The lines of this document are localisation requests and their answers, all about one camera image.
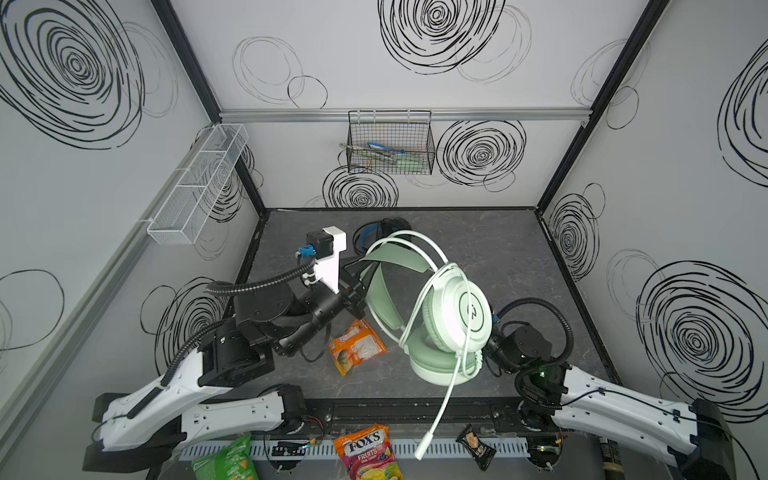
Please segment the black gaming headphones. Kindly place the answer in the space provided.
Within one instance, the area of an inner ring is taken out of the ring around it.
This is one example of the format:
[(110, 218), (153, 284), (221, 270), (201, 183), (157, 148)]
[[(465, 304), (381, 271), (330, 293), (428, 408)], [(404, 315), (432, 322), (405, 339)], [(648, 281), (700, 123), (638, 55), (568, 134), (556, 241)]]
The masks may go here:
[(352, 236), (353, 250), (357, 255), (365, 255), (367, 250), (379, 239), (399, 230), (410, 229), (411, 224), (402, 217), (387, 217), (365, 223)]

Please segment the mint green headphones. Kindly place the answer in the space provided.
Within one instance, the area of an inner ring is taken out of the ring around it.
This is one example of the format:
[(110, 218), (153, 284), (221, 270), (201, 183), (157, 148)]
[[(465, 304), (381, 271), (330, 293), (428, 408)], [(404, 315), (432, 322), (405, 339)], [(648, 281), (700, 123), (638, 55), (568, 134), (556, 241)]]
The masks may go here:
[(490, 339), (492, 329), (491, 308), (482, 290), (422, 233), (396, 231), (376, 241), (364, 258), (380, 261), (381, 265), (431, 273), (407, 320), (398, 312), (380, 267), (366, 296), (370, 315), (382, 332), (406, 353), (417, 376), (446, 388), (438, 413), (418, 444), (415, 458), (421, 460), (454, 388), (474, 379), (482, 369), (482, 348)]

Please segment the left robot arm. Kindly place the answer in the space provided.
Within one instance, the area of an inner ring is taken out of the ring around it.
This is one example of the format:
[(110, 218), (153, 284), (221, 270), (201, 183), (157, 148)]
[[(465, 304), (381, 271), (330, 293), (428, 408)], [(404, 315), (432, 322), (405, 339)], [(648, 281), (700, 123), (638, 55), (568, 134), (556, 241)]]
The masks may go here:
[(316, 259), (256, 282), (209, 283), (207, 293), (233, 298), (234, 315), (195, 332), (165, 374), (142, 389), (95, 400), (97, 426), (84, 471), (157, 474), (175, 453), (201, 441), (301, 431), (308, 413), (298, 386), (278, 384), (252, 398), (224, 396), (271, 373), (276, 355), (296, 354), (342, 311), (362, 316), (376, 269), (363, 258), (339, 265), (337, 289), (321, 279)]

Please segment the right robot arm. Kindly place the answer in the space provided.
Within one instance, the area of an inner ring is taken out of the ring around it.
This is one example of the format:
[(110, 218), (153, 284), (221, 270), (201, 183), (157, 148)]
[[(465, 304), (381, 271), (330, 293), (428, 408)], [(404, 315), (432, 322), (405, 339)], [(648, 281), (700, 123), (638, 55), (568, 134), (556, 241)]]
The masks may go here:
[[(565, 336), (559, 355), (552, 354), (551, 343), (531, 323), (504, 321), (513, 309), (529, 305), (544, 308), (559, 322)], [(713, 402), (649, 396), (570, 364), (573, 329), (543, 299), (521, 298), (486, 312), (491, 327), (483, 356), (501, 374), (512, 376), (522, 399), (520, 417), (529, 428), (558, 427), (603, 437), (676, 467), (685, 479), (736, 478), (735, 453), (746, 448)], [(508, 326), (512, 333), (505, 331)]]

